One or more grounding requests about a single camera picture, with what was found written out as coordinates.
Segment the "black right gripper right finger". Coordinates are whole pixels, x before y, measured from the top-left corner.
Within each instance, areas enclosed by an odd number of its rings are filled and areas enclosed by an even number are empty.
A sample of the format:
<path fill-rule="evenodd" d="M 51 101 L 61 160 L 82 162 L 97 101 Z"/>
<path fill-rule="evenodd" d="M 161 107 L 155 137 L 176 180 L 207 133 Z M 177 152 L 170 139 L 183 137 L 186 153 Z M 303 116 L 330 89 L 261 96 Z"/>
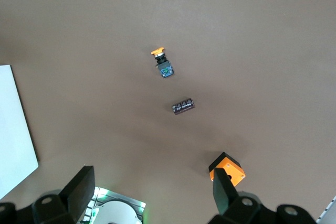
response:
<path fill-rule="evenodd" d="M 276 211 L 265 207 L 260 199 L 246 192 L 238 192 L 224 169 L 214 170 L 213 196 L 218 209 L 209 223 L 316 223 L 303 208 L 279 205 Z"/>

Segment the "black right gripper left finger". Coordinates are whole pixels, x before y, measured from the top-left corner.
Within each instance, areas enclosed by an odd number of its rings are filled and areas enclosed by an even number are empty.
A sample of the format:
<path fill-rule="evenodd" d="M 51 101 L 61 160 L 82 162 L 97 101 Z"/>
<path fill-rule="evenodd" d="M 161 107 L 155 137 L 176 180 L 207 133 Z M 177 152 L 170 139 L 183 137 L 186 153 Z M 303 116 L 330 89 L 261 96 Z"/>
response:
<path fill-rule="evenodd" d="M 84 166 L 57 194 L 44 194 L 22 209 L 1 203 L 1 223 L 77 223 L 94 195 L 94 184 L 94 167 Z"/>

